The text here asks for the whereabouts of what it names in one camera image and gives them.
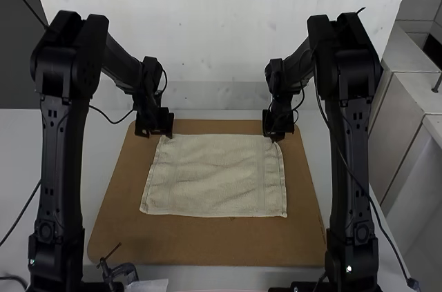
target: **black wire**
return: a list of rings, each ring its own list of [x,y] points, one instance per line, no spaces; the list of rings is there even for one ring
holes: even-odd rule
[[[102,114],[102,115],[104,116],[104,118],[106,118],[106,119],[108,120],[108,122],[111,123],[111,124],[113,124],[113,125],[118,124],[118,123],[121,123],[122,121],[124,121],[124,120],[125,120],[130,114],[131,114],[131,112],[134,111],[133,109],[131,109],[131,110],[128,111],[128,113],[125,114],[121,119],[118,119],[117,121],[111,121],[111,119],[110,119],[105,113],[103,113],[100,109],[98,109],[98,108],[96,108],[96,107],[94,107],[94,106],[91,106],[91,105],[89,105],[89,108],[90,108],[90,109],[93,109],[93,110],[95,110],[95,111],[97,111],[97,112],[99,112],[100,114]]]
[[[163,94],[167,88],[167,74],[166,74],[165,69],[163,69],[163,73],[164,73],[164,80],[166,81],[166,83],[164,84],[164,88],[160,91],[160,94]]]
[[[316,91],[316,101],[318,102],[318,107],[319,107],[320,114],[321,114],[321,116],[323,117],[324,122],[325,122],[325,124],[327,125],[327,128],[329,129],[329,132],[330,132],[331,138],[335,141],[335,145],[336,145],[336,148],[338,149],[339,156],[340,156],[340,158],[342,159],[342,161],[343,161],[343,163],[344,163],[344,166],[345,166],[345,168],[347,169],[347,172],[349,173],[350,177],[352,177],[352,180],[354,180],[354,182],[355,182],[355,183],[361,188],[361,190],[363,190],[365,196],[367,197],[368,201],[370,202],[370,205],[372,206],[373,211],[374,211],[374,214],[375,214],[375,216],[376,216],[376,220],[378,221],[379,228],[380,228],[380,230],[382,231],[382,234],[385,236],[385,239],[387,239],[388,243],[390,244],[390,246],[391,246],[392,249],[393,249],[393,252],[394,252],[394,254],[395,254],[395,256],[396,256],[396,259],[397,259],[398,262],[399,262],[399,266],[401,267],[403,277],[405,278],[406,281],[408,281],[408,276],[407,276],[407,273],[405,272],[405,267],[404,267],[404,265],[403,265],[403,263],[402,263],[401,258],[399,257],[399,254],[398,254],[398,251],[396,250],[396,247],[395,247],[394,244],[393,244],[393,241],[390,239],[389,235],[387,234],[387,232],[384,230],[384,228],[383,228],[383,226],[382,226],[381,218],[379,217],[378,210],[376,209],[376,206],[374,205],[373,199],[372,199],[372,197],[371,197],[370,194],[369,194],[369,190],[366,190],[366,189],[361,185],[361,183],[356,179],[355,175],[353,174],[352,170],[350,169],[350,167],[349,167],[348,164],[347,164],[347,160],[344,158],[343,152],[342,152],[341,149],[339,148],[338,140],[336,139],[336,136],[335,136],[335,134],[334,134],[334,132],[333,132],[333,130],[332,130],[332,127],[330,126],[329,121],[327,120],[327,118],[326,118],[326,116],[325,116],[325,113],[324,113],[323,107],[322,107],[321,104],[320,104],[319,94],[318,94],[318,86],[317,86],[317,83],[316,83],[316,78],[317,78],[317,73],[316,73],[316,69],[315,69],[315,73],[314,73],[314,82],[315,82],[315,88],[316,88],[316,89],[315,89],[315,91]]]
[[[31,13],[35,16],[35,18],[37,18],[37,21],[40,22],[40,24],[44,27],[45,30],[49,29],[49,26],[47,26],[39,17],[39,15],[37,15],[37,13],[34,11],[34,9],[32,9],[32,7],[30,6],[30,4],[26,1],[26,0],[22,0],[26,6],[28,7],[28,9],[31,11]]]
[[[8,237],[10,236],[10,234],[14,231],[15,227],[17,226],[17,224],[19,223],[19,220],[21,219],[21,217],[23,216],[23,214],[25,213],[26,209],[28,208],[31,200],[33,199],[35,193],[37,192],[37,190],[39,189],[41,185],[41,180],[37,183],[37,185],[35,186],[34,190],[32,191],[32,193],[30,194],[30,197],[28,199],[28,201],[25,203],[24,207],[22,208],[19,216],[17,217],[17,219],[15,220],[14,224],[10,227],[9,231],[6,233],[6,235],[3,237],[3,239],[0,241],[0,247],[3,246],[3,244],[5,243],[5,241],[8,239]]]
[[[23,290],[26,291],[26,289],[28,288],[28,283],[20,276],[16,275],[0,276],[0,280],[14,280],[23,287]]]
[[[319,277],[318,281],[316,282],[315,287],[313,288],[312,292],[316,292],[316,289],[318,288],[319,284],[324,282],[324,279],[327,277],[327,273],[324,271],[324,273]]]

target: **brown cork board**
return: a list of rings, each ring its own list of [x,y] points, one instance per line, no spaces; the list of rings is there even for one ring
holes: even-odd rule
[[[184,135],[260,135],[260,121],[177,119]],[[284,157],[287,218],[200,218],[147,215],[140,201],[159,136],[126,134],[88,244],[98,262],[210,266],[323,266],[325,232],[299,129],[279,142]]]

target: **white towel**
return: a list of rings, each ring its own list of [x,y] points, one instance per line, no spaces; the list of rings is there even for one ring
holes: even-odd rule
[[[163,136],[140,210],[154,215],[286,217],[281,149],[262,135]]]

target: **power cord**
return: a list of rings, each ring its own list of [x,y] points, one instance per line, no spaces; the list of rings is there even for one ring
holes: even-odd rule
[[[167,88],[167,74],[166,74],[166,71],[165,71],[165,69],[163,69],[163,74],[164,74],[164,80],[166,81],[166,83],[164,84],[164,88],[160,91],[160,93],[159,94],[163,94],[164,93],[164,91],[166,90],[166,88]]]
[[[316,289],[318,288],[319,284],[324,282],[324,279],[327,277],[327,273],[324,271],[324,273],[319,277],[318,281],[315,284],[315,287],[313,288],[312,292],[316,292]]]
[[[16,275],[0,276],[0,281],[1,280],[13,280],[13,281],[19,283],[23,287],[24,291],[26,291],[26,289],[28,288],[28,283],[20,276],[16,276]]]
[[[108,117],[108,115],[106,115],[105,113],[103,113],[100,109],[98,109],[98,108],[96,108],[96,107],[94,107],[94,106],[92,106],[92,105],[89,105],[89,108],[90,109],[92,109],[92,110],[95,110],[95,111],[97,111],[97,112],[99,112],[100,114],[102,114],[103,116],[104,116],[104,118],[106,118],[107,119],[107,121],[109,122],[109,123],[111,123],[111,124],[113,124],[113,125],[116,125],[116,124],[118,124],[118,123],[121,123],[122,121],[124,121],[134,110],[133,109],[131,109],[130,111],[128,111],[128,113],[127,114],[125,114],[122,118],[120,118],[120,119],[118,119],[117,121],[112,121],[109,117]]]
[[[3,246],[3,244],[5,243],[5,241],[8,239],[8,237],[10,236],[10,234],[14,231],[15,227],[17,226],[17,224],[19,223],[19,221],[21,220],[23,214],[25,213],[26,209],[28,208],[30,202],[32,201],[35,193],[37,192],[37,190],[39,189],[41,185],[41,180],[37,183],[37,185],[35,186],[34,190],[32,191],[32,193],[30,194],[30,197],[28,199],[28,201],[25,203],[24,207],[22,208],[19,216],[17,217],[17,219],[15,220],[14,224],[10,227],[9,231],[6,233],[6,235],[3,237],[3,239],[0,241],[0,247]]]
[[[23,217],[23,214],[25,213],[26,209],[29,207],[29,204],[32,201],[32,199],[34,198],[34,195],[37,192],[37,190],[39,189],[40,185],[41,185],[41,180],[34,187],[34,190],[30,194],[30,197],[28,198],[28,201],[26,201],[25,205],[23,206],[22,210],[20,211],[20,214],[17,216],[16,220],[14,221],[14,224],[12,224],[12,226],[9,229],[9,231],[5,234],[3,239],[0,241],[0,247],[3,246],[3,244],[9,238],[11,233],[14,231],[15,227],[17,226],[17,224],[19,223],[19,221]],[[0,281],[2,281],[2,280],[14,280],[15,282],[20,283],[20,285],[23,287],[23,289],[25,291],[26,291],[26,289],[28,287],[28,283],[23,278],[21,278],[20,276],[17,276],[17,275],[0,276]]]
[[[350,167],[348,166],[347,161],[346,161],[345,158],[344,158],[343,152],[342,152],[341,149],[339,148],[338,140],[337,140],[337,138],[336,138],[336,136],[335,136],[335,134],[334,134],[334,132],[333,132],[333,130],[332,130],[332,127],[330,126],[330,123],[329,123],[328,119],[327,119],[326,116],[325,116],[325,113],[324,113],[323,107],[322,107],[321,104],[320,104],[320,99],[319,99],[319,94],[318,94],[318,84],[317,84],[317,81],[316,81],[317,77],[318,77],[318,75],[317,75],[317,70],[315,69],[315,71],[314,71],[314,83],[315,83],[316,101],[318,102],[319,111],[320,111],[320,114],[321,114],[322,118],[324,119],[325,125],[327,125],[327,128],[329,129],[329,132],[330,132],[331,138],[332,138],[333,141],[335,142],[336,148],[338,149],[339,156],[340,156],[342,162],[344,163],[344,166],[345,166],[345,168],[347,169],[347,172],[349,173],[350,177],[351,177],[352,180],[353,180],[353,181],[354,181],[354,182],[355,182],[355,183],[361,188],[361,190],[363,190],[363,192],[364,192],[365,196],[367,197],[367,199],[368,199],[370,205],[372,206],[373,211],[374,211],[374,214],[375,214],[375,216],[376,216],[376,220],[378,221],[379,228],[380,228],[382,234],[385,236],[385,239],[387,239],[388,243],[390,244],[390,246],[391,246],[392,249],[393,249],[393,252],[394,252],[394,254],[395,254],[395,256],[396,256],[396,259],[398,260],[399,266],[401,267],[403,277],[405,278],[405,281],[407,282],[407,286],[410,287],[411,289],[414,289],[415,291],[420,292],[421,289],[420,289],[420,287],[419,287],[419,282],[418,282],[417,280],[415,280],[414,278],[411,278],[411,277],[409,278],[409,277],[407,276],[407,273],[406,273],[406,271],[405,271],[404,264],[403,264],[403,262],[402,262],[402,259],[401,259],[400,256],[399,256],[399,253],[398,253],[396,247],[394,246],[393,241],[391,240],[391,238],[389,237],[389,235],[387,234],[387,232],[386,232],[385,229],[383,228],[383,225],[382,225],[382,223],[381,223],[381,218],[379,217],[378,210],[377,210],[376,206],[374,205],[374,202],[373,202],[372,197],[371,197],[370,194],[369,194],[369,190],[365,190],[365,188],[364,188],[364,187],[361,185],[361,183],[357,180],[357,178],[356,178],[355,175],[353,174],[352,170],[351,170]]]

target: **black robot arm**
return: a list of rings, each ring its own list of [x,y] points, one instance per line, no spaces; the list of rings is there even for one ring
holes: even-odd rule
[[[108,34],[108,19],[60,11],[31,56],[43,124],[41,191],[34,233],[29,237],[29,291],[107,291],[81,282],[84,229],[80,203],[81,156],[89,101],[100,72],[132,95],[135,133],[171,136],[173,114],[162,108],[163,72],[153,57],[139,62]]]
[[[332,164],[325,254],[329,284],[319,286],[316,292],[376,291],[378,240],[365,195],[369,192],[367,126],[381,65],[354,12],[341,14],[336,21],[325,15],[312,16],[307,28],[309,37],[293,55],[284,61],[271,60],[265,69],[273,101],[271,108],[263,111],[263,134],[279,140],[286,132],[293,132],[292,96],[315,77],[317,95],[325,101]],[[315,285],[294,284],[300,292],[311,291]]]

